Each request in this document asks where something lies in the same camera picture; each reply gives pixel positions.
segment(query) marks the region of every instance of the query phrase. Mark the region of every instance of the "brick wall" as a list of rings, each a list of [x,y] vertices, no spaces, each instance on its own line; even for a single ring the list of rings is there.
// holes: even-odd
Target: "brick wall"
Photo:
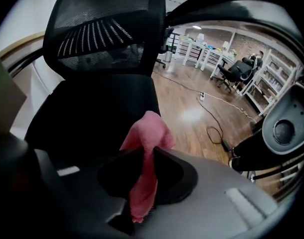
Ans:
[[[219,29],[201,29],[196,30],[194,28],[188,28],[185,34],[189,34],[190,37],[196,38],[199,33],[204,34],[204,39],[208,43],[216,48],[222,48],[224,41],[230,41],[232,33],[229,31]],[[245,35],[235,34],[230,51],[235,49],[237,52],[237,60],[241,60],[243,57],[248,57],[253,53],[258,53],[260,50],[263,51],[264,55],[267,56],[268,51],[271,49],[272,53],[283,60],[286,64],[295,67],[295,63],[285,57],[283,54],[273,49],[272,47]]]

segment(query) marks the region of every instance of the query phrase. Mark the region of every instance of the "wooden floor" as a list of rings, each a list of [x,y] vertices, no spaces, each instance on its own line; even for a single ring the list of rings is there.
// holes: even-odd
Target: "wooden floor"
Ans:
[[[191,89],[221,98],[245,110],[252,118],[259,119],[254,108],[245,98],[236,94],[235,90],[230,94],[225,86],[218,88],[215,80],[209,80],[211,71],[205,69],[202,72],[194,65],[195,63],[188,61],[185,66],[182,66],[182,60],[177,59],[168,63],[165,69],[156,63],[154,70]],[[228,164],[230,157],[222,145],[213,144],[206,133],[208,126],[214,126],[218,129],[219,126],[196,100],[198,93],[187,90],[156,73],[152,74],[152,78],[155,83],[161,116],[176,139],[174,148],[190,155]],[[236,146],[252,135],[249,127],[251,120],[236,108],[209,96],[205,96],[202,104],[218,119],[223,129],[223,139],[230,146]],[[214,141],[220,140],[215,130],[210,129],[209,133],[213,136]]]

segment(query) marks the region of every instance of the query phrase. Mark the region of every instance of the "pink cloth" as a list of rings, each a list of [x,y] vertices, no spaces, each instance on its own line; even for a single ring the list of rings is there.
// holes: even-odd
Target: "pink cloth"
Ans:
[[[141,223],[151,210],[157,188],[154,172],[154,147],[172,148],[175,145],[173,136],[161,119],[147,111],[142,119],[135,122],[124,140],[120,150],[143,146],[144,160],[142,174],[129,194],[132,221]]]

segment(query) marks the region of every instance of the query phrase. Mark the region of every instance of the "power strip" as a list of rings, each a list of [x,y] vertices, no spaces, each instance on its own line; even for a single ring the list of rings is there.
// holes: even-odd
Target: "power strip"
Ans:
[[[201,95],[200,95],[200,100],[201,100],[201,101],[204,101],[204,98],[205,98],[205,93],[202,92]]]

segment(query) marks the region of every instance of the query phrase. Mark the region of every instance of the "white desk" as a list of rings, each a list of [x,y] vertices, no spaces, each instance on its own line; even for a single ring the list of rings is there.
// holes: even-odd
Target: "white desk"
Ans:
[[[209,49],[208,47],[202,45],[201,43],[199,42],[195,42],[195,41],[191,41],[191,40],[180,40],[181,42],[185,42],[185,43],[188,43],[188,48],[187,48],[187,51],[186,51],[186,55],[184,57],[184,61],[183,61],[183,66],[186,65],[186,62],[187,60],[189,59],[189,56],[190,56],[190,53],[191,53],[191,50],[192,50],[192,45],[195,45],[197,47],[200,47],[202,50],[201,50],[201,54],[195,64],[195,68],[198,67],[198,65],[200,63],[202,63],[202,66],[201,66],[201,71],[204,70],[206,64],[207,64],[207,60],[209,59],[210,57],[210,54],[216,54],[219,56],[219,59],[217,61],[217,64],[215,65],[214,67],[214,70],[211,74],[211,78],[216,75],[218,73],[218,69],[217,69],[217,66],[220,65],[222,63],[222,59],[224,58],[227,62],[234,64],[234,60],[230,59],[229,57],[227,57],[226,55],[224,55],[223,53],[219,52],[219,51],[216,51],[216,50],[212,50],[212,49]],[[207,50],[207,53],[206,53],[206,56],[205,56],[205,59],[204,61],[202,62],[202,58],[204,56],[204,53],[205,53],[205,50]]]

